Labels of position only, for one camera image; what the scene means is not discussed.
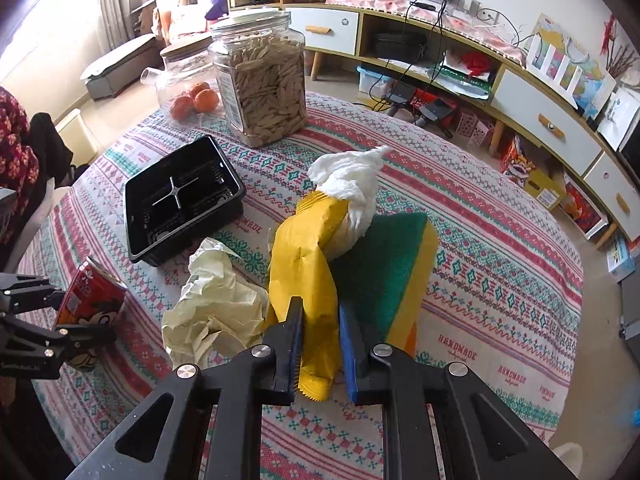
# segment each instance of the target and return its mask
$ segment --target curtain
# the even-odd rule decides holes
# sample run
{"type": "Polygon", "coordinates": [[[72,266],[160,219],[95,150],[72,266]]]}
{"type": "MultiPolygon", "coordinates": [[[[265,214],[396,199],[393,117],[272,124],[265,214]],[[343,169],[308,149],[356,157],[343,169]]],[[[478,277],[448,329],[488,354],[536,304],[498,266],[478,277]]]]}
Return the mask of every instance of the curtain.
{"type": "Polygon", "coordinates": [[[142,0],[99,0],[102,20],[98,26],[98,42],[103,54],[134,38],[130,12],[142,0]]]}

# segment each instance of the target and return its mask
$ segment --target patterned tablecloth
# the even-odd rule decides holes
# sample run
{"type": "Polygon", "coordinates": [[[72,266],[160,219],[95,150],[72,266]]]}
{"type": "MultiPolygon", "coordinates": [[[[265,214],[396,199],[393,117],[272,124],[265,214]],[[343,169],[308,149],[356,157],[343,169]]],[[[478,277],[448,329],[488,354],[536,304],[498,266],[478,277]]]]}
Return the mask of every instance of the patterned tablecloth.
{"type": "MultiPolygon", "coordinates": [[[[326,96],[309,93],[307,103],[302,131],[257,150],[240,144],[220,119],[187,130],[156,112],[89,168],[35,237],[20,272],[67,286],[92,254],[130,291],[117,343],[104,350],[95,371],[65,365],[60,380],[34,382],[76,463],[171,371],[160,319],[187,279],[189,251],[161,268],[130,263],[124,183],[204,132],[215,135],[247,187],[244,216],[214,236],[242,257],[234,261],[237,271],[260,284],[268,230],[311,190],[311,162],[323,153],[391,146],[377,213],[425,211],[440,235],[418,320],[417,359],[437,366],[466,362],[541,439],[553,435],[574,368],[582,304],[574,245],[523,190],[452,144],[326,96]]],[[[41,310],[26,319],[51,326],[54,313],[41,310]]],[[[264,407],[264,478],[382,478],[380,407],[354,407],[340,383],[338,377],[326,402],[298,395],[291,408],[264,407]]]]}

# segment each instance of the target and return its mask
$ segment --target white drawer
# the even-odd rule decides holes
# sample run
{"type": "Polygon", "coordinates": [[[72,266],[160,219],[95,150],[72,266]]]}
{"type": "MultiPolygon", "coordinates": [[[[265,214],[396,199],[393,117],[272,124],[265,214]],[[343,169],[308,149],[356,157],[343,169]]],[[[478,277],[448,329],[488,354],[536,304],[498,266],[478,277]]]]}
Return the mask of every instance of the white drawer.
{"type": "Polygon", "coordinates": [[[355,56],[359,13],[348,10],[287,7],[291,13],[291,28],[305,35],[306,46],[333,50],[355,56]],[[327,34],[307,28],[330,29],[327,34]]]}
{"type": "Polygon", "coordinates": [[[548,146],[577,174],[584,174],[600,145],[569,114],[524,79],[505,70],[491,106],[548,146]],[[553,124],[556,135],[541,120],[553,124]]]}
{"type": "Polygon", "coordinates": [[[632,240],[638,238],[640,236],[640,195],[610,156],[603,153],[587,173],[584,181],[609,208],[614,220],[626,235],[632,240]]]}

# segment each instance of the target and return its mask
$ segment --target wooden cabinet leg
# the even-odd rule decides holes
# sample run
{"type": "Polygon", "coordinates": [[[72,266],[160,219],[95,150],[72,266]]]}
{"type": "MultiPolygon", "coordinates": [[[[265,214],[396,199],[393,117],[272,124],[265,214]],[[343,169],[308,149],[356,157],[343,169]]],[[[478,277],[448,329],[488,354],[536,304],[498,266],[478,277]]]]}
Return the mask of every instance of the wooden cabinet leg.
{"type": "Polygon", "coordinates": [[[607,241],[613,236],[613,233],[616,232],[618,228],[618,224],[612,222],[611,225],[604,231],[604,234],[600,237],[600,240],[596,243],[596,249],[601,248],[607,241]]]}
{"type": "Polygon", "coordinates": [[[489,155],[495,156],[498,152],[503,131],[504,123],[502,121],[495,121],[494,134],[491,136],[491,144],[489,145],[489,155]]]}
{"type": "Polygon", "coordinates": [[[324,56],[324,52],[316,52],[314,54],[314,64],[311,67],[311,81],[318,79],[318,72],[320,70],[320,65],[322,64],[322,56],[324,56]]]}

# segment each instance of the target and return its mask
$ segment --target drawer handle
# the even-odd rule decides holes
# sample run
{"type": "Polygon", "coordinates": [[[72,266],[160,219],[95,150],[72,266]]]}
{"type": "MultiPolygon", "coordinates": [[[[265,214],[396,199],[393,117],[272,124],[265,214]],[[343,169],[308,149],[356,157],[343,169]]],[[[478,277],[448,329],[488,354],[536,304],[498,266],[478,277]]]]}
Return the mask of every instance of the drawer handle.
{"type": "Polygon", "coordinates": [[[538,120],[540,124],[542,124],[547,130],[549,130],[554,136],[558,139],[564,139],[564,132],[558,128],[555,124],[553,124],[549,119],[547,119],[543,114],[538,115],[538,120]]]}
{"type": "Polygon", "coordinates": [[[329,34],[331,29],[329,27],[318,27],[317,25],[307,25],[305,27],[307,32],[313,32],[315,34],[329,34]]]}
{"type": "Polygon", "coordinates": [[[631,209],[629,208],[629,204],[626,203],[626,200],[620,195],[620,193],[616,193],[616,202],[620,206],[620,209],[625,213],[625,215],[631,214],[631,209]]]}

